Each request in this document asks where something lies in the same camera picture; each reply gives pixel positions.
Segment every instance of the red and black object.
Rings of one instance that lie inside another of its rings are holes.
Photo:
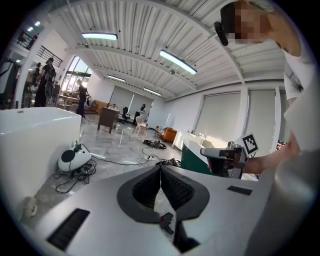
[[[174,231],[169,227],[171,220],[174,216],[172,213],[168,212],[165,215],[160,217],[160,227],[165,230],[169,235],[172,235]]]

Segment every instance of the white device on floor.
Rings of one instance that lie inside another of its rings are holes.
[[[59,157],[58,167],[62,172],[71,172],[85,165],[91,160],[91,154],[82,144],[78,144]]]

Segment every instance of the balcony railing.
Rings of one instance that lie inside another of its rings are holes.
[[[23,48],[30,50],[32,45],[34,44],[35,40],[28,35],[26,32],[21,31],[18,35],[16,35],[13,39],[14,42],[16,42],[18,45],[21,45]],[[49,58],[53,58],[53,65],[56,67],[60,67],[62,63],[62,59],[60,59],[58,56],[53,54],[51,51],[49,51],[47,48],[45,48],[43,45],[41,45],[40,49],[36,53],[40,58],[42,58],[45,62]]]

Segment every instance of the white sideboard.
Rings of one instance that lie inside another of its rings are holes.
[[[176,146],[178,149],[182,150],[184,140],[193,141],[193,142],[196,142],[196,143],[202,145],[202,143],[206,140],[206,138],[196,136],[196,135],[193,135],[191,133],[188,133],[188,132],[182,131],[182,130],[177,131],[176,136],[174,138],[174,141],[172,143],[172,147]]]

